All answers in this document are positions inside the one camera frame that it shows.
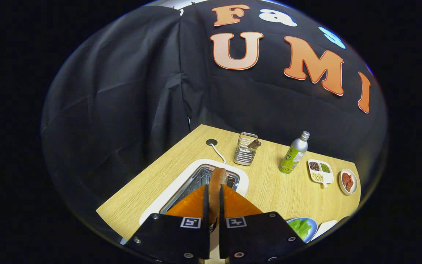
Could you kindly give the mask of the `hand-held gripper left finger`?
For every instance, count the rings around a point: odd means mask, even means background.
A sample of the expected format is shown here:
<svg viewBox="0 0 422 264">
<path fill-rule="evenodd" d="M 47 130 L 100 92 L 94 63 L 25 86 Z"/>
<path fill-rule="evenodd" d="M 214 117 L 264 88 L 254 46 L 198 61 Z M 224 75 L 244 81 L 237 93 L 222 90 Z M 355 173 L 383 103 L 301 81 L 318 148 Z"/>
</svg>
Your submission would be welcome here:
<svg viewBox="0 0 422 264">
<path fill-rule="evenodd" d="M 210 257 L 209 186 L 200 188 L 199 217 L 152 213 L 125 248 L 160 264 L 204 264 Z"/>
</svg>

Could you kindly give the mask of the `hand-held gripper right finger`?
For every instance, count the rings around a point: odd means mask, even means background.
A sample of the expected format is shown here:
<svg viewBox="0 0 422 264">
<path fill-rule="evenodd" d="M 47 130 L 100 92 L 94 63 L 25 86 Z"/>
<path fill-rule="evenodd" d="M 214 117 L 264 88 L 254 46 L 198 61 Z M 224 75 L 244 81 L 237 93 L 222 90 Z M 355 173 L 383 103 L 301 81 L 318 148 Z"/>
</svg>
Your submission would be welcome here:
<svg viewBox="0 0 422 264">
<path fill-rule="evenodd" d="M 222 184 L 219 256 L 226 264 L 281 264 L 307 244 L 278 212 L 237 213 L 249 201 Z"/>
</svg>

